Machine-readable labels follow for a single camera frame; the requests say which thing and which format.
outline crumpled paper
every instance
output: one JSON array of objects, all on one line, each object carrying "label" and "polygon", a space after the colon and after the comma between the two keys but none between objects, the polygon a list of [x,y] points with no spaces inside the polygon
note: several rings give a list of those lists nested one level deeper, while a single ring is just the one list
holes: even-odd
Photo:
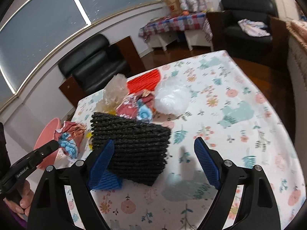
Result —
[{"label": "crumpled paper", "polygon": [[63,128],[54,132],[54,139],[59,143],[59,147],[65,155],[76,158],[80,151],[85,130],[84,124],[65,121]]},{"label": "crumpled paper", "polygon": [[116,109],[116,115],[124,118],[151,123],[154,113],[154,95],[149,90],[142,90],[127,96]]}]

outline black woven mat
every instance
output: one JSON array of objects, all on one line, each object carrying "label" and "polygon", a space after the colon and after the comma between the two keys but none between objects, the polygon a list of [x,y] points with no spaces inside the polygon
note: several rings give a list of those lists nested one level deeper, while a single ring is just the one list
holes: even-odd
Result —
[{"label": "black woven mat", "polygon": [[124,179],[152,186],[165,168],[171,130],[105,113],[94,113],[91,123],[93,149],[102,147],[107,139],[115,141],[108,170]]}]

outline clear plastic bag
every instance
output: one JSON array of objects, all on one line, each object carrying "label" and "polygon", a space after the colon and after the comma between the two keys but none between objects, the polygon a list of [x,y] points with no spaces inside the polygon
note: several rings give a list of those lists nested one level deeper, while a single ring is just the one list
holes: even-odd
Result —
[{"label": "clear plastic bag", "polygon": [[127,78],[123,74],[115,75],[103,89],[103,98],[96,104],[95,111],[116,115],[116,108],[128,95]]},{"label": "clear plastic bag", "polygon": [[183,114],[190,103],[190,91],[177,77],[162,80],[155,88],[155,109],[163,114]]}]

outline checkered tablecloth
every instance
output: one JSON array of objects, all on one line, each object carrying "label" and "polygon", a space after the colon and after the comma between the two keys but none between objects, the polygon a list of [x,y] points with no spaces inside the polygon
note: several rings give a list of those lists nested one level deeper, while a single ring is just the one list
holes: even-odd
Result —
[{"label": "checkered tablecloth", "polygon": [[212,32],[206,13],[197,13],[188,16],[178,16],[171,19],[147,24],[140,28],[139,37],[148,40],[150,35],[169,31],[185,31],[191,29],[201,29],[205,32],[207,41],[211,41]]}]

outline white cloth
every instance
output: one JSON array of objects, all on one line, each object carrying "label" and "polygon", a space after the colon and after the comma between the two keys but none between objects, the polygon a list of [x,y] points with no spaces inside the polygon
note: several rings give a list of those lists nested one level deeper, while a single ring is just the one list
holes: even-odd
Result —
[{"label": "white cloth", "polygon": [[253,22],[248,19],[243,19],[241,21],[238,21],[238,24],[241,27],[242,31],[248,34],[249,36],[263,37],[270,35],[270,33],[261,29],[263,27],[267,27],[267,25],[264,24],[263,22]]},{"label": "white cloth", "polygon": [[[194,153],[194,140],[202,137],[210,149],[237,166],[263,167],[284,229],[306,199],[304,176],[290,137],[264,95],[224,50],[179,60],[158,70],[162,79],[176,76],[188,87],[190,104],[180,117],[156,114],[153,118],[154,123],[172,129],[167,165],[153,187],[124,180],[120,190],[91,191],[109,227],[196,229],[216,195]],[[72,121],[86,124],[90,131],[92,114],[102,96],[101,90],[80,100]],[[77,159],[85,160],[90,152],[85,138]],[[70,167],[77,159],[59,149],[54,166]],[[72,190],[69,186],[65,189],[73,221],[82,228]],[[239,186],[224,227],[233,225],[242,191]]]}]

